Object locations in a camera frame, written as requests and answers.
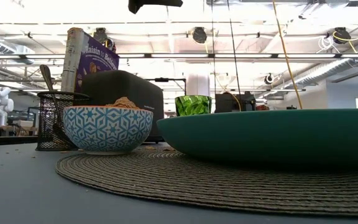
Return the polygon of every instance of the table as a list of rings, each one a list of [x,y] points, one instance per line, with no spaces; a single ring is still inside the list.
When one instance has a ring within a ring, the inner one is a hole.
[[[55,173],[59,158],[82,152],[40,152],[35,147],[36,144],[0,146],[0,223],[358,224],[355,218],[230,212],[108,194]]]

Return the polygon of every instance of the ceiling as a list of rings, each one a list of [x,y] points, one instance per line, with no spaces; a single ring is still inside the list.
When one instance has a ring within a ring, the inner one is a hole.
[[[203,0],[183,0],[179,8],[144,6],[136,15],[127,10],[127,1],[93,0],[92,5],[97,7],[74,0],[0,0],[0,38],[8,43],[25,45],[35,54],[64,54],[69,28],[80,27],[91,34],[95,28],[105,27],[108,36],[116,43],[117,53],[283,52],[271,4],[231,5],[230,11],[225,5],[214,6],[212,14],[211,7]],[[327,32],[332,33],[335,27],[346,27],[348,32],[352,31],[352,38],[358,37],[358,7],[318,5],[313,11],[307,11],[306,19],[300,19],[299,15],[305,13],[305,7],[304,3],[277,6],[288,53],[335,52],[332,48],[321,50],[319,47],[321,38]],[[191,38],[194,27],[205,28],[208,35],[205,45],[197,44]],[[350,48],[348,44],[334,46],[341,52]],[[36,64],[40,63],[48,61],[38,60]],[[53,63],[61,65],[63,60]],[[296,75],[314,64],[303,62],[290,65]],[[20,74],[25,72],[20,65],[5,68]],[[27,67],[27,72],[35,72],[32,78],[41,77],[37,69]],[[119,69],[143,78],[183,78],[198,71],[214,72],[212,63],[156,58],[122,59]],[[288,79],[287,70],[283,61],[239,62],[237,69],[235,62],[215,64],[215,71],[220,75],[235,77],[238,73],[241,88],[265,88],[264,77],[269,73],[283,75],[279,80],[282,82]],[[55,78],[60,78],[62,66],[51,67],[51,72]],[[227,84],[228,89],[237,88],[237,82],[232,80]],[[176,83],[156,85],[178,90],[164,93],[166,99],[183,94]]]

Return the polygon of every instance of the green glass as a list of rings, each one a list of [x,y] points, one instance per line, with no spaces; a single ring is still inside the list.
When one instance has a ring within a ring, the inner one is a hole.
[[[177,116],[210,114],[212,98],[209,96],[179,96],[175,98]]]

